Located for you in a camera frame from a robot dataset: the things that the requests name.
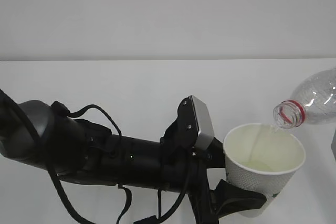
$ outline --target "strap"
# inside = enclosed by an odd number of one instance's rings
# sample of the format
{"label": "strap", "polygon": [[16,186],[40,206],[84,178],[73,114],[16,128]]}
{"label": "strap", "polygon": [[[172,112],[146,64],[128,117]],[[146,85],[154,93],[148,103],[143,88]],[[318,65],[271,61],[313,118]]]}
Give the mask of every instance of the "strap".
{"label": "strap", "polygon": [[118,189],[123,189],[126,193],[126,202],[125,202],[125,206],[124,209],[121,211],[118,219],[117,219],[117,224],[119,224],[119,221],[121,219],[121,217],[126,214],[126,212],[128,211],[128,209],[130,209],[131,203],[132,203],[132,192],[130,189],[123,187],[121,184],[118,185]]}
{"label": "strap", "polygon": [[161,203],[161,192],[162,190],[157,191],[157,203],[158,203],[158,219],[161,218],[161,213],[162,213],[162,203]]}

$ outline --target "cup rim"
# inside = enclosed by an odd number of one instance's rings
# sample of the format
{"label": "cup rim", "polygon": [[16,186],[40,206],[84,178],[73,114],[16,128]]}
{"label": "cup rim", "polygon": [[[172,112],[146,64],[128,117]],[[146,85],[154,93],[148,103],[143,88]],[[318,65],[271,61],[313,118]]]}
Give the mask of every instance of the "cup rim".
{"label": "cup rim", "polygon": [[261,170],[255,170],[255,169],[252,169],[252,168],[249,168],[249,167],[246,167],[240,163],[238,163],[237,161],[233,160],[229,155],[227,155],[227,153],[225,152],[225,143],[226,143],[226,140],[227,140],[227,136],[230,135],[230,133],[236,129],[239,129],[239,128],[242,128],[244,126],[248,126],[248,125],[267,125],[267,126],[271,126],[270,124],[265,124],[265,123],[246,123],[246,124],[242,124],[242,125],[239,125],[237,127],[234,127],[233,129],[231,129],[227,134],[226,136],[224,137],[224,140],[223,140],[223,151],[224,151],[224,154],[225,156],[232,162],[234,163],[235,165],[239,166],[240,168],[244,169],[244,170],[247,170],[249,172],[252,172],[252,173],[256,173],[256,174],[261,174],[261,175],[269,175],[269,176],[274,176],[274,175],[283,175],[283,174],[289,174],[289,173],[293,173],[295,171],[297,171],[299,168],[301,168],[301,166],[305,163],[306,161],[306,150],[304,149],[304,146],[303,144],[300,142],[300,140],[297,139],[296,136],[294,136],[293,134],[290,134],[290,136],[292,136],[297,142],[298,144],[301,146],[302,150],[303,150],[303,160],[302,162],[296,166],[295,168],[293,169],[290,169],[290,170],[283,170],[281,172],[264,172],[264,171],[261,171]]}

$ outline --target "black robotic arm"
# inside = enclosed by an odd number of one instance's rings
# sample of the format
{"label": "black robotic arm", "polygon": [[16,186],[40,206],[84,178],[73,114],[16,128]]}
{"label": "black robotic arm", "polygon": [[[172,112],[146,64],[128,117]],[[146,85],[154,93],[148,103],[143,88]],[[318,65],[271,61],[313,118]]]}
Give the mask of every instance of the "black robotic arm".
{"label": "black robotic arm", "polygon": [[[185,194],[190,199],[197,224],[217,224],[218,219],[238,211],[260,208],[266,197],[221,180],[209,188],[208,168],[225,168],[222,144],[214,137],[206,105],[194,96],[182,100],[177,119],[160,142],[122,136],[111,117],[89,105],[70,113],[61,103],[41,101],[16,104],[0,90],[0,153],[10,159],[48,171],[63,204],[81,224],[92,224],[72,207],[60,180],[81,185],[124,185],[179,192],[163,216],[137,223],[162,223],[178,208]],[[100,110],[117,129],[84,119],[88,109]]]}

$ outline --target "plastic bottle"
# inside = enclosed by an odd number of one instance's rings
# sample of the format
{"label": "plastic bottle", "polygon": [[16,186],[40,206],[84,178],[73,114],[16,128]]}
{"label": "plastic bottle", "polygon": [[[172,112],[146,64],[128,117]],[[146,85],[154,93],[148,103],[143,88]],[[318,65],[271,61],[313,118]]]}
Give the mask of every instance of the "plastic bottle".
{"label": "plastic bottle", "polygon": [[312,75],[294,90],[290,99],[273,110],[276,124],[290,129],[302,123],[324,124],[336,121],[336,69]]}

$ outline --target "wire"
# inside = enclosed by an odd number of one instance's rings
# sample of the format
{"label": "wire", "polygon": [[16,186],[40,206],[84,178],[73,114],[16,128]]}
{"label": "wire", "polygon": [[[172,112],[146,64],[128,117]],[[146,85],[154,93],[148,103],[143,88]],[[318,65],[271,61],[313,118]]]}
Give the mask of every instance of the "wire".
{"label": "wire", "polygon": [[25,114],[25,112],[19,107],[19,105],[16,102],[14,102],[2,90],[0,90],[0,92],[5,95],[4,101],[13,110],[13,112],[17,115],[17,117],[22,121],[22,123],[26,127],[27,131],[31,135],[34,143],[39,148],[39,150],[42,154],[42,158],[44,160],[46,169],[47,169],[47,171],[49,173],[49,176],[51,178],[51,181],[52,181],[52,183],[53,183],[53,185],[56,189],[56,192],[57,192],[60,200],[62,201],[65,209],[68,211],[68,213],[71,215],[71,217],[73,217],[74,220],[79,222],[80,224],[95,224],[94,222],[91,222],[91,221],[85,219],[84,217],[82,217],[79,213],[76,212],[76,210],[72,206],[72,204],[69,201],[69,198],[68,198],[67,194],[65,193],[64,188],[62,187],[62,184],[61,184],[61,182],[60,182],[60,180],[59,180],[59,178],[56,174],[54,165],[53,165],[47,151],[45,150],[45,147],[42,143],[42,140],[41,140],[39,134],[37,133],[35,127],[33,126],[32,122],[28,118],[28,116]]}
{"label": "wire", "polygon": [[157,214],[158,217],[157,218],[158,219],[161,217],[161,212],[162,212],[161,193],[162,193],[162,190],[157,191],[157,203],[158,203],[158,214]]}
{"label": "wire", "polygon": [[119,189],[123,189],[126,193],[126,202],[125,202],[125,206],[124,209],[121,211],[118,219],[117,219],[117,224],[119,224],[119,221],[121,219],[121,217],[126,214],[126,212],[128,211],[128,209],[130,209],[131,203],[132,203],[132,192],[130,189],[123,187],[122,185],[118,185]]}
{"label": "wire", "polygon": [[171,215],[173,215],[175,213],[175,211],[178,209],[178,207],[180,206],[186,192],[188,189],[188,185],[189,185],[189,179],[190,179],[190,175],[191,175],[191,154],[186,151],[186,158],[187,158],[187,164],[186,164],[186,176],[185,176],[185,180],[184,180],[184,184],[183,184],[183,188],[180,192],[180,194],[178,195],[178,198],[176,199],[175,203],[172,205],[172,207],[162,216],[159,217],[158,223],[162,223],[164,221],[166,221]]}
{"label": "wire", "polygon": [[84,108],[82,108],[81,110],[77,111],[77,112],[73,112],[73,113],[69,113],[69,117],[70,118],[78,118],[82,115],[84,115],[85,112],[87,112],[89,109],[96,109],[99,110],[101,113],[103,113],[106,118],[113,124],[114,128],[117,130],[118,134],[119,134],[119,142],[122,139],[122,134],[121,134],[121,130],[119,129],[119,127],[117,126],[117,124],[114,122],[114,120],[112,119],[112,117],[110,117],[110,115],[103,110],[101,107],[95,105],[95,104],[90,104],[85,106]]}

